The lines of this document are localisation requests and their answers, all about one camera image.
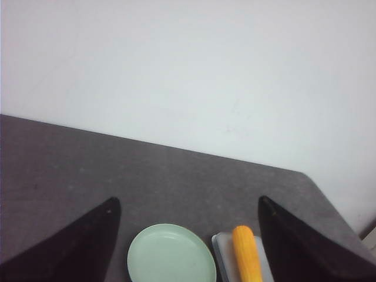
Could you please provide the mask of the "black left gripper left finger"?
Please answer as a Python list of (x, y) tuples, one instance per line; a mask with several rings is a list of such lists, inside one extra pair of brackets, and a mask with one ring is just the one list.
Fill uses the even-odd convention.
[(120, 201), (107, 199), (1, 264), (1, 281), (104, 281), (116, 245)]

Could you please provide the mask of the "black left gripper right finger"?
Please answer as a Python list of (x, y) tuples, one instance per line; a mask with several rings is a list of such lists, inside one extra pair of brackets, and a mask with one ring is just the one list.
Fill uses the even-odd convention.
[(330, 240), (267, 196), (258, 201), (274, 281), (375, 281), (375, 264)]

